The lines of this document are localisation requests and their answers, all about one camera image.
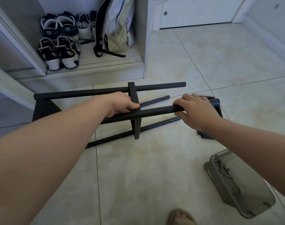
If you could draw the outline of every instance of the foot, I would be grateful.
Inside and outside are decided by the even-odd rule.
[[[197,225],[197,223],[189,212],[178,208],[170,213],[167,225]]]

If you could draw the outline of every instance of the backpack strap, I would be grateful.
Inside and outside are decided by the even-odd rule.
[[[110,54],[113,56],[117,56],[120,58],[124,58],[125,55],[120,55],[117,53],[110,52],[108,50],[103,49],[103,45],[100,43],[102,39],[102,30],[103,30],[103,25],[104,25],[104,20],[105,20],[105,15],[107,11],[107,7],[109,5],[111,0],[104,0],[103,3],[101,4],[97,17],[96,17],[96,45],[94,46],[94,53],[95,55],[99,58],[103,55],[103,53]]]

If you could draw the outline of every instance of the shoe cabinet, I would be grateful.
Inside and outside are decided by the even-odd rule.
[[[33,75],[17,81],[36,93],[146,77],[153,18],[153,0],[135,0],[132,22],[134,46],[121,53],[125,58],[103,54],[96,57],[95,42],[81,45],[79,66],[56,71],[47,69],[37,53],[43,37],[40,20],[47,13],[98,10],[102,0],[0,0],[0,30],[33,66]]]

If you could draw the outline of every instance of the forearm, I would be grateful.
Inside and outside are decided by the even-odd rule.
[[[98,96],[0,138],[0,224],[31,222],[74,167],[110,106]],[[21,216],[22,210],[31,212]]]
[[[205,132],[285,195],[285,136],[221,119]]]

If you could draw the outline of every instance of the pile of screws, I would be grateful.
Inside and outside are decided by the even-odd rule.
[[[224,176],[229,177],[229,178],[233,178],[233,176],[231,176],[230,169],[226,167],[226,165],[224,164],[223,161],[217,159],[217,160],[215,160],[214,162],[215,162],[215,166],[217,167],[217,169],[218,169],[221,173],[223,173],[224,170],[227,172],[227,174],[224,174],[224,173],[223,173]]]

